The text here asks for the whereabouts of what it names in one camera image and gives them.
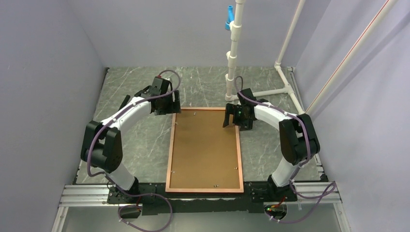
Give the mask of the white pole with red stripe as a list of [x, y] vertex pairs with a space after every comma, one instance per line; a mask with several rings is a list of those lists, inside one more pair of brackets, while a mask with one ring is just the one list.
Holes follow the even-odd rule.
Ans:
[[332, 75], [325, 82], [321, 90], [318, 92], [317, 96], [313, 99], [312, 103], [306, 109], [307, 114], [311, 115], [317, 110], [317, 108], [319, 107], [321, 98], [323, 98], [325, 94], [327, 94], [327, 92], [330, 91], [330, 86], [334, 83], [334, 81], [337, 78], [339, 78], [339, 76], [342, 74], [344, 69], [346, 69], [346, 67], [350, 63], [351, 59], [356, 55], [356, 53], [359, 51], [361, 46], [363, 46], [364, 42], [369, 38], [371, 33], [375, 30], [375, 28], [379, 25], [379, 23], [387, 16], [387, 14], [395, 6], [396, 3], [397, 3], [397, 0], [386, 0], [385, 1], [383, 6], [379, 9], [376, 15], [369, 22], [369, 24], [364, 29], [364, 31], [361, 33], [361, 35], [358, 37], [358, 39], [355, 41], [353, 46], [349, 49], [349, 51], [347, 52], [343, 60], [338, 64], [338, 66], [335, 68]]

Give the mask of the aluminium extrusion frame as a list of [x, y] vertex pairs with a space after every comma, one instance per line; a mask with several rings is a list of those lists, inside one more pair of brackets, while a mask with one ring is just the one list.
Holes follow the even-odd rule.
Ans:
[[[87, 167], [110, 181], [104, 185], [68, 185], [59, 203], [53, 231], [61, 232], [335, 232], [349, 231], [341, 197], [335, 182], [299, 182], [299, 164], [289, 153], [266, 181], [242, 179], [239, 132], [249, 127], [242, 116], [229, 115], [230, 105], [219, 107], [220, 116], [211, 125], [234, 136], [235, 163], [220, 175], [217, 187], [173, 188], [180, 171], [176, 168], [176, 130], [183, 123], [172, 121], [171, 141], [167, 146], [167, 171], [164, 183], [142, 183], [125, 167], [122, 139], [137, 122], [148, 116], [186, 113], [197, 119], [191, 138], [203, 144], [205, 125], [201, 115], [211, 107], [181, 107], [180, 79], [169, 82], [161, 74], [152, 86], [126, 98], [112, 116], [86, 126], [81, 158]], [[239, 177], [229, 187], [223, 181], [229, 174]]]

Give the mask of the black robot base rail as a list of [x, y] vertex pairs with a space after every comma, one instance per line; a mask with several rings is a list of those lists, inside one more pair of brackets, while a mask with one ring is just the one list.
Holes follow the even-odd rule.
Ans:
[[268, 204], [297, 201], [289, 187], [273, 189], [267, 181], [244, 182], [242, 193], [166, 192], [165, 183], [140, 183], [141, 199], [124, 195], [109, 187], [108, 204], [136, 204], [142, 206], [144, 216], [160, 213], [234, 212], [263, 213]]

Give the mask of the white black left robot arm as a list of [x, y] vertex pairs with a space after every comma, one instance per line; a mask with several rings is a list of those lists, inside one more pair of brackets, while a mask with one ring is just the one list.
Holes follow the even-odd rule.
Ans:
[[90, 177], [103, 174], [120, 197], [132, 203], [139, 196], [139, 180], [124, 166], [122, 136], [139, 120], [154, 115], [181, 112], [179, 87], [169, 79], [154, 77], [151, 85], [133, 97], [126, 95], [118, 111], [102, 120], [92, 120], [86, 125], [81, 159], [87, 164]]

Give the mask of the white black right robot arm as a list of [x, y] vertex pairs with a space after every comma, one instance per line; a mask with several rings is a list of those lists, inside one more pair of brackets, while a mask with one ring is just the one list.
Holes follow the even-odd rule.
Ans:
[[250, 88], [239, 91], [239, 103], [227, 103], [223, 127], [234, 124], [241, 131], [253, 128], [253, 122], [263, 121], [279, 131], [282, 159], [269, 176], [271, 183], [266, 194], [273, 201], [285, 194], [298, 171], [319, 153], [320, 142], [311, 117], [308, 114], [292, 114], [265, 99], [256, 99]]

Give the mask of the black handled hammer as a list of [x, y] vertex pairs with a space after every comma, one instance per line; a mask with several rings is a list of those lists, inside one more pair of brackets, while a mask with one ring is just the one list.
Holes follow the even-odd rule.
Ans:
[[126, 96], [124, 97], [124, 99], [123, 99], [123, 101], [122, 101], [122, 103], [121, 103], [121, 105], [120, 105], [120, 107], [119, 107], [118, 110], [120, 111], [121, 109], [123, 109], [123, 108], [129, 103], [130, 99], [131, 99], [131, 96], [130, 96], [130, 95], [126, 95]]

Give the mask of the blue pipe fitting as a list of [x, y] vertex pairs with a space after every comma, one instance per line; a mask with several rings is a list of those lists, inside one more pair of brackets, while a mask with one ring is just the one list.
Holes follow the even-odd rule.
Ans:
[[229, 5], [227, 7], [227, 20], [225, 22], [225, 29], [226, 30], [231, 30], [230, 29], [230, 23], [234, 21], [234, 8], [232, 5]]

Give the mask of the white PVC pipe stand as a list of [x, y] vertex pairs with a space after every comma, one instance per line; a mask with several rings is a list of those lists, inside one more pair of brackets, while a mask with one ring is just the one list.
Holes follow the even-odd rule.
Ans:
[[234, 21], [230, 23], [231, 48], [226, 53], [228, 72], [226, 101], [238, 98], [233, 94], [237, 66], [272, 66], [284, 87], [256, 92], [256, 96], [286, 93], [299, 113], [304, 113], [295, 84], [288, 82], [283, 68], [295, 67], [307, 46], [318, 20], [313, 8], [316, 0], [252, 0], [253, 13], [245, 11], [246, 1], [235, 1]]

